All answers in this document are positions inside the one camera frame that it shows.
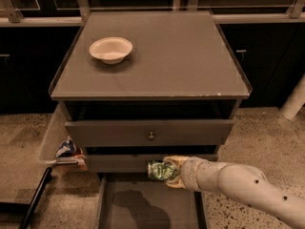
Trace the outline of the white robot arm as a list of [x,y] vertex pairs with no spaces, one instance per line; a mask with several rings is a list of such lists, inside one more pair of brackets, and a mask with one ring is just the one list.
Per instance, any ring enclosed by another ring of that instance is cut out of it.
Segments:
[[167,182],[170,187],[222,194],[280,219],[293,229],[305,229],[305,198],[273,186],[254,166],[196,156],[167,156],[165,160],[178,171],[178,176]]

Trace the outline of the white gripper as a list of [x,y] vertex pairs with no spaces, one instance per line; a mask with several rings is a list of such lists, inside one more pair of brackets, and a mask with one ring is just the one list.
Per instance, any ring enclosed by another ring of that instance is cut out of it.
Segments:
[[180,177],[167,180],[166,185],[175,189],[188,189],[190,191],[199,192],[201,188],[197,181],[197,172],[199,166],[203,163],[203,159],[199,157],[187,156],[165,156],[164,162],[169,162],[174,168],[180,168]]

